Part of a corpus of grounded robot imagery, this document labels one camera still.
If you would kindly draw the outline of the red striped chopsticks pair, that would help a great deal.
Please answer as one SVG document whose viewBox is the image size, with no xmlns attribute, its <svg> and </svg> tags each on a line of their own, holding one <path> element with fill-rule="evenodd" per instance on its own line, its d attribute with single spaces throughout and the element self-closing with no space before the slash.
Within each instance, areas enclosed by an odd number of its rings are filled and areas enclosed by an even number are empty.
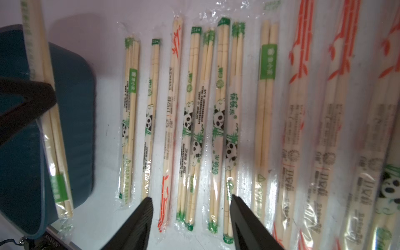
<svg viewBox="0 0 400 250">
<path fill-rule="evenodd" d="M 290 249 L 291 246 L 297 181 L 302 156 L 302 133 L 314 9 L 314 1 L 301 1 L 295 40 L 289 53 L 291 65 L 289 100 L 285 116 L 281 173 L 277 188 L 277 211 L 273 230 L 275 239 L 285 250 Z"/>
</svg>

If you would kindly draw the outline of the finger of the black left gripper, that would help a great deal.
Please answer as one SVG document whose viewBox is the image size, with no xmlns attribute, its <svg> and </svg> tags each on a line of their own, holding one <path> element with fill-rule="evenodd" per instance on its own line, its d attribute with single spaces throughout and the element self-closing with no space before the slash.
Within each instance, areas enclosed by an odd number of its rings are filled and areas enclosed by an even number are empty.
<svg viewBox="0 0 400 250">
<path fill-rule="evenodd" d="M 45 82 L 2 77 L 1 93 L 24 98 L 21 104 L 1 114 L 1 145 L 57 104 L 55 90 Z"/>
</svg>

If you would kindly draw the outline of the green band chopsticks pair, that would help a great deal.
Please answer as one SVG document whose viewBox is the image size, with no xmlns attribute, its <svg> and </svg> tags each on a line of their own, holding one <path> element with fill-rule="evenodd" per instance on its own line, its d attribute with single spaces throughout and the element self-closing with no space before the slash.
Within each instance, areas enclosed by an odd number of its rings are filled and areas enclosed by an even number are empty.
<svg viewBox="0 0 400 250">
<path fill-rule="evenodd" d="M 55 79 L 41 1 L 21 1 L 20 8 L 30 79 L 48 83 L 54 91 Z M 40 127 L 58 217 L 71 218 L 74 206 L 57 104 L 41 116 Z"/>
<path fill-rule="evenodd" d="M 263 21 L 260 37 L 252 192 L 252 211 L 260 221 L 264 221 L 266 209 L 278 38 L 279 23 Z"/>
</svg>

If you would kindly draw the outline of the panda chopsticks pair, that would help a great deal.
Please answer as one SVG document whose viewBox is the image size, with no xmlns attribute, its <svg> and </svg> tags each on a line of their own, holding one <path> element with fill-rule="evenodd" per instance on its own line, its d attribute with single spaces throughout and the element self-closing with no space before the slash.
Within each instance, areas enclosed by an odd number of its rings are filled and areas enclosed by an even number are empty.
<svg viewBox="0 0 400 250">
<path fill-rule="evenodd" d="M 120 185 L 119 185 L 119 199 L 123 200 L 124 197 L 124 162 L 125 162 L 125 151 L 128 145 L 129 135 L 129 120 L 130 120 L 130 93 L 129 93 L 129 69 L 130 69 L 130 56 L 132 52 L 134 38 L 129 36 L 125 38 L 125 71 L 124 71 L 124 85 L 123 85 L 123 115 L 122 115 L 122 163 L 120 171 Z"/>
</svg>

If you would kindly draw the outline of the green band chopsticks pair eleventh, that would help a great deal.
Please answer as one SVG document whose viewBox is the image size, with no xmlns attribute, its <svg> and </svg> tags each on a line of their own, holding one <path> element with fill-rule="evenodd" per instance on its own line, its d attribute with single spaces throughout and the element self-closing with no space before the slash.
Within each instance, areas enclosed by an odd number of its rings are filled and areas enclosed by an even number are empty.
<svg viewBox="0 0 400 250">
<path fill-rule="evenodd" d="M 128 97 L 129 97 L 129 126 L 128 126 L 128 143 L 125 150 L 124 167 L 125 167 L 125 186 L 124 186 L 124 203 L 130 205 L 132 191 L 132 167 L 133 167 L 133 150 L 135 136 L 135 120 L 136 120 L 136 93 L 137 79 L 139 76 L 139 52 L 140 42 L 133 37 L 127 38 L 128 42 Z"/>
</svg>

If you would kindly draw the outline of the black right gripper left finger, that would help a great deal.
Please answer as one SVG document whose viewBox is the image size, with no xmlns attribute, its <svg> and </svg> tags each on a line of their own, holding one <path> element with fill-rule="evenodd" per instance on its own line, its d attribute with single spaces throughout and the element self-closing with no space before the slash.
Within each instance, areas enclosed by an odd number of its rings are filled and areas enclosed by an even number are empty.
<svg viewBox="0 0 400 250">
<path fill-rule="evenodd" d="M 102 250 L 146 250 L 153 219 L 153 201 L 145 198 Z"/>
</svg>

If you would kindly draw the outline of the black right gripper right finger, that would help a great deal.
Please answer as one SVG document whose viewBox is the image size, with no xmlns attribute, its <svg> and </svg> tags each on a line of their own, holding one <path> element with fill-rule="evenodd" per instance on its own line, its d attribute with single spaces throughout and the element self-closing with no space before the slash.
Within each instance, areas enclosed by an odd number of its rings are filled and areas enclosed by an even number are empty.
<svg viewBox="0 0 400 250">
<path fill-rule="evenodd" d="M 232 196 L 230 215 L 237 250 L 283 250 L 244 201 Z"/>
</svg>

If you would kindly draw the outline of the green label chopsticks pair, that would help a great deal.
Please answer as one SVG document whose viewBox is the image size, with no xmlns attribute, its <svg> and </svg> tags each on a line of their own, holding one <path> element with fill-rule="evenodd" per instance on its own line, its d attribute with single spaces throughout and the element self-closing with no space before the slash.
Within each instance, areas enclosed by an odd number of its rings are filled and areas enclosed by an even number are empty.
<svg viewBox="0 0 400 250">
<path fill-rule="evenodd" d="M 185 206 L 185 226 L 192 231 L 195 224 L 195 211 L 197 194 L 199 190 L 200 168 L 202 164 L 204 133 L 207 119 L 207 108 L 209 99 L 210 72 L 212 66 L 215 29 L 208 29 L 203 38 L 203 56 L 201 65 L 200 82 L 196 93 L 196 110 L 194 119 L 194 130 L 190 147 L 190 171 L 188 182 L 187 201 Z"/>
<path fill-rule="evenodd" d="M 149 196 L 154 141 L 154 123 L 156 116 L 157 89 L 159 77 L 159 52 L 161 39 L 152 39 L 151 69 L 148 81 L 148 105 L 146 107 L 144 158 L 142 171 L 141 199 Z"/>
</svg>

